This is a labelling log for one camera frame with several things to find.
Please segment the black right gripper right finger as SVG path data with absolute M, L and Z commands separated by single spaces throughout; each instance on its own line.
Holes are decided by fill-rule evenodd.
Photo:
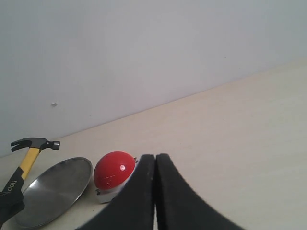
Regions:
M 242 229 L 199 197 L 164 153 L 155 159 L 155 203 L 159 230 Z

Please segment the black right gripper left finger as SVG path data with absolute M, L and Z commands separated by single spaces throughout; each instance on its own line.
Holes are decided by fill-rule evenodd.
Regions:
M 120 193 L 79 230 L 152 230 L 154 228 L 154 155 L 142 155 Z

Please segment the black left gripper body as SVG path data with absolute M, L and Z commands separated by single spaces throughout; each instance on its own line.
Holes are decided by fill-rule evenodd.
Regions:
M 4 224 L 10 218 L 24 209 L 24 196 L 21 191 L 0 193 L 0 223 Z

